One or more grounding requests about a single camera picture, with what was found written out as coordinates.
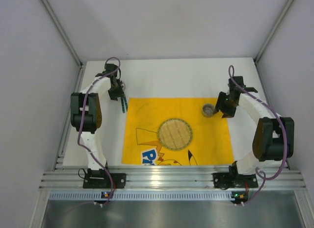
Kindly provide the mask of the speckled ceramic cup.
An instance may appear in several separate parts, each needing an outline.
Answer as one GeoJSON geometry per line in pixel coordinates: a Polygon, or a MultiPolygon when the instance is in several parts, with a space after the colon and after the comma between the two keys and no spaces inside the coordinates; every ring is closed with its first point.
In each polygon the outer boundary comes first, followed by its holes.
{"type": "Polygon", "coordinates": [[[215,112],[215,107],[210,104],[210,103],[207,103],[207,104],[204,104],[203,107],[202,107],[202,115],[204,117],[212,117],[214,115],[214,112],[215,112]]]}

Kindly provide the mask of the green handled fork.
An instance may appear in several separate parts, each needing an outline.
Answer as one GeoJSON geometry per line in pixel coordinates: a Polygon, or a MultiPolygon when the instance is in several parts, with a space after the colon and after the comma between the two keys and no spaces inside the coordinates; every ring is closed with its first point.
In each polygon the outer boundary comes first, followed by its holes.
{"type": "Polygon", "coordinates": [[[128,111],[128,102],[126,96],[123,96],[124,113],[128,111]]]}

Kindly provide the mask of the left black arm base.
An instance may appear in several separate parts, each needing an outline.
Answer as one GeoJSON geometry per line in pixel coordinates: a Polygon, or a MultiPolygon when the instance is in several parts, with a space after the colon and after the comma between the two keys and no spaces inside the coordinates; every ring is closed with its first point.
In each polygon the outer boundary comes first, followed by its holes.
{"type": "MultiPolygon", "coordinates": [[[[127,174],[125,173],[111,173],[111,178],[113,181],[113,188],[114,189],[123,189],[126,185],[126,177],[127,174]]],[[[111,181],[107,174],[104,176],[88,176],[86,175],[83,181],[84,189],[110,189],[111,188],[111,181]]]]}

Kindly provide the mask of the round woven bamboo plate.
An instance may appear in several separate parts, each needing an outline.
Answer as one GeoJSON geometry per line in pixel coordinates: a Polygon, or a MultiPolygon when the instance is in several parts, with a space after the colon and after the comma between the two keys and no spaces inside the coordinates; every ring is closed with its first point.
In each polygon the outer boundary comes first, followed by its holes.
{"type": "Polygon", "coordinates": [[[170,118],[158,127],[157,137],[163,147],[171,151],[180,151],[191,144],[193,131],[185,120],[170,118]]]}

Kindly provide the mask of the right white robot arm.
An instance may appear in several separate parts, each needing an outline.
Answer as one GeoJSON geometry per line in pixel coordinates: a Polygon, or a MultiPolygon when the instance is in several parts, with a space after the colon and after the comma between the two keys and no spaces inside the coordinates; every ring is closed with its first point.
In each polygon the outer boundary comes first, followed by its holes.
{"type": "Polygon", "coordinates": [[[256,172],[261,162],[281,161],[284,165],[294,151],[294,120],[282,117],[260,99],[254,87],[246,87],[242,76],[229,78],[229,91],[220,92],[214,113],[233,118],[238,107],[243,108],[256,124],[252,150],[233,167],[240,175],[256,172]]]}

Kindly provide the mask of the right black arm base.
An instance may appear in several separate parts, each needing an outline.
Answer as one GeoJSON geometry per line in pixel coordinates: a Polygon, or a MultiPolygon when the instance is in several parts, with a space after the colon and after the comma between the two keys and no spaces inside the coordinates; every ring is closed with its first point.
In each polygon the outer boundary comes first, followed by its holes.
{"type": "Polygon", "coordinates": [[[213,173],[214,188],[258,188],[256,175],[231,175],[231,173],[213,173]]]}

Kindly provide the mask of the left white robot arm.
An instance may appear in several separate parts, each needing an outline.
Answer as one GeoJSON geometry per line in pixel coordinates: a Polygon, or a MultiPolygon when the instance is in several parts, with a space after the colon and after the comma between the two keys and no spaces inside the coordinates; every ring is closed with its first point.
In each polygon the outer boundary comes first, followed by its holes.
{"type": "Polygon", "coordinates": [[[78,132],[78,145],[86,150],[89,172],[103,175],[107,166],[99,133],[103,121],[101,97],[108,95],[111,101],[120,100],[122,112],[126,113],[128,102],[124,90],[120,66],[106,62],[104,70],[86,88],[71,94],[70,122],[78,132]]]}

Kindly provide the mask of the yellow cartoon print cloth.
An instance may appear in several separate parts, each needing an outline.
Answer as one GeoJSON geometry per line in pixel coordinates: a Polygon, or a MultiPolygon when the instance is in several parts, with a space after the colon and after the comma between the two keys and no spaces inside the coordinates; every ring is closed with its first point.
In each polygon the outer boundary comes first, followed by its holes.
{"type": "Polygon", "coordinates": [[[122,163],[156,166],[225,165],[234,161],[228,122],[206,117],[216,98],[131,98],[122,163]]]}

